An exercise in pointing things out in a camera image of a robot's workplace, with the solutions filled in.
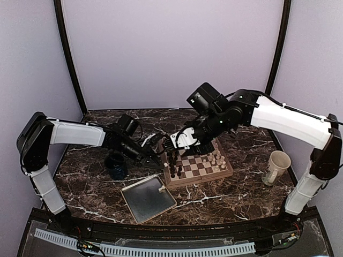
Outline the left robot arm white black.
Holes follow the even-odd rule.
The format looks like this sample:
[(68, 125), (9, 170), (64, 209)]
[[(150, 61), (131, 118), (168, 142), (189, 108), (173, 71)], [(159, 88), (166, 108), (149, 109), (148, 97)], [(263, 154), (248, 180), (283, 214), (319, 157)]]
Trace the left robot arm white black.
[(161, 170), (158, 154), (133, 140), (139, 126), (139, 121), (127, 114), (109, 125), (57, 119), (41, 111), (31, 116), (16, 141), (20, 168), (48, 211), (56, 215), (54, 223), (62, 232), (72, 233), (76, 223), (64, 213), (67, 205), (57, 189), (55, 173), (49, 169), (50, 150), (58, 147), (66, 151), (70, 145), (104, 148), (120, 152), (139, 167)]

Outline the metal tray wooden rim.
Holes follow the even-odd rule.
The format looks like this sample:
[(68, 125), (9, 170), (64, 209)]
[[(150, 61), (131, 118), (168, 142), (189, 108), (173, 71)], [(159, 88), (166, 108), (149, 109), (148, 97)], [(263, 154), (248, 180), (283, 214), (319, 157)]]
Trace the metal tray wooden rim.
[(143, 224), (177, 205), (158, 175), (144, 178), (121, 189), (121, 195), (137, 224)]

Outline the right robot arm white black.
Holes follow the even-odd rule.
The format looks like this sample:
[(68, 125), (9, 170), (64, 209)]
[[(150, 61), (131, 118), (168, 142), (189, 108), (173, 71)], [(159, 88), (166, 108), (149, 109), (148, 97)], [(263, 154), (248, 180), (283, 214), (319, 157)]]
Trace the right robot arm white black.
[(190, 147), (204, 145), (240, 125), (265, 128), (312, 147), (304, 174), (285, 201), (285, 212), (273, 221), (278, 232), (287, 231), (294, 224), (293, 215), (300, 214), (320, 187), (339, 172), (342, 137), (335, 115), (311, 114), (252, 89), (223, 95), (207, 82), (187, 102), (204, 117), (201, 122), (190, 124)]

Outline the wooden chess board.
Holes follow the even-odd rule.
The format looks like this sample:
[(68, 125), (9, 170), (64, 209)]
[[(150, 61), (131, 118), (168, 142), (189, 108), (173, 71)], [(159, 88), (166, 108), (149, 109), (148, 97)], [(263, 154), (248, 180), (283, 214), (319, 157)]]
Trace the wooden chess board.
[[(181, 177), (170, 178), (169, 166), (167, 161), (167, 153), (161, 155), (161, 162), (164, 164), (164, 177), (166, 186), (171, 188), (177, 188), (181, 186), (188, 186), (192, 184), (209, 182), (212, 180), (222, 179), (233, 175), (234, 170), (227, 158), (227, 155), (222, 148), (218, 139), (212, 140), (214, 151), (206, 155), (184, 155), (185, 150), (180, 150), (180, 155), (177, 158), (177, 165), (182, 166)], [(222, 169), (216, 159), (216, 153), (221, 153), (222, 162), (225, 162), (225, 168)], [(215, 156), (216, 164), (211, 164), (211, 155)], [(203, 159), (207, 160), (206, 166), (203, 166)], [(214, 171), (214, 167), (218, 166), (218, 172)]]

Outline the white chess knight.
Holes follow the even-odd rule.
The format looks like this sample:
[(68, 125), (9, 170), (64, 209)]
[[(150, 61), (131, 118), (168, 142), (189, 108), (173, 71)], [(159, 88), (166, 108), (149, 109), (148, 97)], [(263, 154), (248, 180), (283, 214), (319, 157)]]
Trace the white chess knight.
[(216, 159), (217, 160), (221, 159), (221, 153), (219, 151), (217, 151), (217, 153), (216, 153)]

